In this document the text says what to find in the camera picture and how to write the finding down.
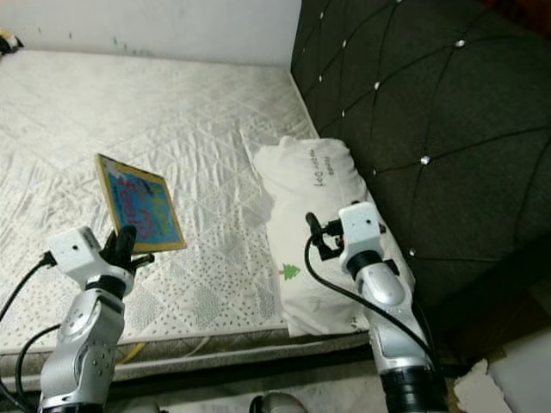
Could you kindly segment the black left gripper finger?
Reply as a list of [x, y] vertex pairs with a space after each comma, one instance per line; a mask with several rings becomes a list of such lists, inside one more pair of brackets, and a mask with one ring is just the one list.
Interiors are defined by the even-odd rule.
[[113, 231], [107, 237], [100, 250], [102, 259], [130, 259], [134, 253], [137, 228], [134, 225], [123, 225], [120, 231]]

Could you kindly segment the white pillow with green tree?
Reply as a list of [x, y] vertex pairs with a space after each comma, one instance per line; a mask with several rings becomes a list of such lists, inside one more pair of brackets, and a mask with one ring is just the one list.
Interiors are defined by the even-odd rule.
[[259, 146], [251, 162], [271, 200], [265, 231], [288, 333], [327, 336], [367, 330], [363, 308], [316, 282], [303, 255], [310, 237], [308, 213], [315, 213], [319, 223], [330, 223], [339, 209], [373, 198], [346, 144], [286, 135], [276, 145]]

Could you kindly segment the colourful children's book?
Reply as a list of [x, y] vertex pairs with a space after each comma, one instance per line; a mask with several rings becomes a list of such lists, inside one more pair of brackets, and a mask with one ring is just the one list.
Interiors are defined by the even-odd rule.
[[95, 166], [115, 229], [135, 229], [135, 253], [188, 248], [164, 177], [103, 154], [95, 156]]

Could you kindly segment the white quilted mattress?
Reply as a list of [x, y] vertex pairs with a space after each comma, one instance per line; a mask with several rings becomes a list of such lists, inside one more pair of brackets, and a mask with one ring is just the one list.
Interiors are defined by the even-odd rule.
[[165, 178], [186, 243], [138, 272], [115, 381], [366, 345], [363, 333], [291, 336], [281, 317], [271, 205], [251, 153], [315, 134], [283, 68], [32, 50], [1, 59], [1, 293], [51, 235], [113, 229], [103, 154]]

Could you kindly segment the silver right robot leg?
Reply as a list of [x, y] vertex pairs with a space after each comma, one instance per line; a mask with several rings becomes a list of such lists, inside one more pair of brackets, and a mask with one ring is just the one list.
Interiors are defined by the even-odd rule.
[[248, 413], [308, 413], [296, 397], [279, 391], [267, 392], [251, 400]]

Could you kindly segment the black tufted headboard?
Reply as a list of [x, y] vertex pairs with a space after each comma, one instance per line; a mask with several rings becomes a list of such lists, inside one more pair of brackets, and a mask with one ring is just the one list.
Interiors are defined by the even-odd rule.
[[547, 274], [551, 40], [479, 0], [300, 0], [290, 70], [436, 333]]

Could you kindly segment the white paper sheet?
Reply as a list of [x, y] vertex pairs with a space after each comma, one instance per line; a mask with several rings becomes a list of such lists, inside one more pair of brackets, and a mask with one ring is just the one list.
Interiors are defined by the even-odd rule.
[[551, 413], [551, 328], [477, 362], [454, 394], [463, 413]]

